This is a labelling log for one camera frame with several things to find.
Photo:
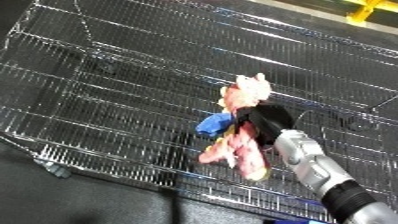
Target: metal robot arm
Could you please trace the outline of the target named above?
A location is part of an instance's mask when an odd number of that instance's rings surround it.
[[[251,110],[248,120],[268,136],[286,166],[320,199],[338,223],[398,223],[398,215],[374,199],[339,164],[326,156],[315,140],[303,131],[292,129],[292,119],[283,107],[260,104]]]

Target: blue cloth piece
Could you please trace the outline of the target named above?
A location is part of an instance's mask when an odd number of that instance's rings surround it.
[[[215,137],[227,131],[228,127],[233,123],[234,118],[231,113],[216,113],[204,119],[196,126],[196,132]]]

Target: plush toy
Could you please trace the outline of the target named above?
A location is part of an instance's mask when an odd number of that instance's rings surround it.
[[[238,109],[255,107],[260,101],[267,100],[270,93],[271,86],[261,73],[253,78],[238,76],[235,84],[223,87],[222,98],[218,101],[224,107],[223,112],[206,118],[196,129],[199,133],[222,137],[206,148],[199,156],[199,162],[225,159],[231,168],[237,165],[245,179],[259,181],[268,178],[271,168],[256,142],[256,128],[246,121],[236,133],[234,119]]]

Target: orange plush part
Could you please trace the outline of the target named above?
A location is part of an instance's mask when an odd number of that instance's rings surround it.
[[[219,105],[235,114],[242,107],[255,107],[260,100],[267,100],[271,94],[271,85],[265,80],[264,74],[257,74],[253,78],[238,76],[236,84],[221,90],[222,99]]]
[[[239,128],[239,134],[228,134],[219,138],[199,156],[200,163],[218,162],[223,159],[230,161],[238,158],[238,168],[245,179],[258,181],[266,179],[270,174],[270,165],[260,152],[255,141],[256,129],[250,122]]]
[[[224,107],[223,112],[236,114],[242,107],[255,107],[260,100],[267,100],[271,94],[271,85],[263,74],[247,78],[238,76],[236,83],[221,89],[222,98],[218,104]],[[232,125],[223,138],[207,147],[199,156],[200,163],[218,162],[226,159],[231,167],[237,158],[238,168],[247,180],[259,181],[267,179],[271,173],[271,166],[261,154],[260,146],[255,141],[257,130],[250,122],[239,127],[239,133],[234,133]]]

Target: wire rack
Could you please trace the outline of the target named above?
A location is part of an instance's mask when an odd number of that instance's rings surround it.
[[[277,219],[333,222],[280,159],[252,183],[201,165],[194,127],[236,75],[397,207],[398,52],[199,1],[36,0],[0,51],[0,131],[87,175]]]

